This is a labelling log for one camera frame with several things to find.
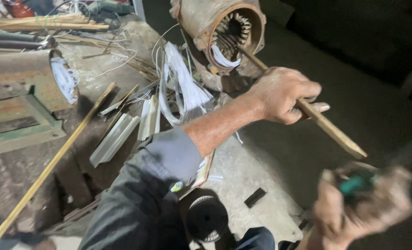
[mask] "rusty motor housing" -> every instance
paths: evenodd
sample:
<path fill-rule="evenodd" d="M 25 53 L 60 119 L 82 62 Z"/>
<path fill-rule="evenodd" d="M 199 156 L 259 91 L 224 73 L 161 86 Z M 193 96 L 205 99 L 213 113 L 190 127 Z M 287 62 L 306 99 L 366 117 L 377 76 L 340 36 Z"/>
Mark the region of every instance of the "rusty motor housing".
<path fill-rule="evenodd" d="M 209 88 L 233 92 L 248 84 L 239 82 L 242 77 L 259 75 L 257 69 L 247 65 L 250 63 L 245 57 L 237 68 L 220 65 L 211 49 L 216 44 L 232 61 L 241 56 L 231 43 L 217 43 L 217 36 L 222 35 L 229 41 L 233 39 L 242 44 L 254 54 L 263 48 L 266 17 L 260 10 L 258 0 L 172 0 L 171 3 L 170 13 L 189 35 L 187 42 L 193 61 Z M 222 33 L 223 25 L 227 26 L 226 34 Z"/>

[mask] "bundle of wooden sticks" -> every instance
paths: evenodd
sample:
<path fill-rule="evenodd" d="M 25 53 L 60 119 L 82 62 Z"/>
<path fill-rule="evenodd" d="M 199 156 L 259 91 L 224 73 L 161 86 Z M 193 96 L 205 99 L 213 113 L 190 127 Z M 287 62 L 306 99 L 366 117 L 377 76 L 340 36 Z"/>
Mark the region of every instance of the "bundle of wooden sticks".
<path fill-rule="evenodd" d="M 39 29 L 108 29 L 80 13 L 25 18 L 0 18 L 0 29 L 5 31 L 30 31 Z"/>

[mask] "red object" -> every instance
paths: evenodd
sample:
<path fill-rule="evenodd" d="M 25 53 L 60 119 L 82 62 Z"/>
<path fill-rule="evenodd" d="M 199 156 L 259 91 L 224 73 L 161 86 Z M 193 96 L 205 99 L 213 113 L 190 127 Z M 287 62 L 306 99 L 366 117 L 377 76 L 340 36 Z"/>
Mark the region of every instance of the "red object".
<path fill-rule="evenodd" d="M 23 4 L 22 0 L 15 0 L 15 1 L 1 0 L 0 3 L 3 4 L 5 9 L 7 9 L 8 14 L 10 14 L 14 18 L 35 16 L 35 13 L 31 10 L 31 8 Z M 7 14 L 4 14 L 1 10 L 0 10 L 0 14 L 3 17 L 7 17 Z"/>

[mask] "jeans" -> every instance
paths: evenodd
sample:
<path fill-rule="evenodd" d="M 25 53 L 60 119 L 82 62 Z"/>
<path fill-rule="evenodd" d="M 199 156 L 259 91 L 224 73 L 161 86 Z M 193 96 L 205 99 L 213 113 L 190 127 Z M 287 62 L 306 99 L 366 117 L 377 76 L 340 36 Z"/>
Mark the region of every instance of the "jeans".
<path fill-rule="evenodd" d="M 274 237 L 268 229 L 256 227 L 246 231 L 235 250 L 274 250 L 275 245 Z"/>

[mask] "forearm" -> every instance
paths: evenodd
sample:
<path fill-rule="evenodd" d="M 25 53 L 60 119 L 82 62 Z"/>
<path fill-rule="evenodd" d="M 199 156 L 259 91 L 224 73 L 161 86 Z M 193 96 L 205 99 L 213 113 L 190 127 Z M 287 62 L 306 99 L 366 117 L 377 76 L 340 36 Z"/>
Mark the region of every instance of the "forearm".
<path fill-rule="evenodd" d="M 234 131 L 262 118 L 261 104 L 254 98 L 242 95 L 181 128 L 195 143 L 202 157 L 205 157 Z"/>
<path fill-rule="evenodd" d="M 331 240 L 319 234 L 318 230 L 313 227 L 303 240 L 300 242 L 296 250 L 346 250 L 351 241 L 336 239 Z"/>

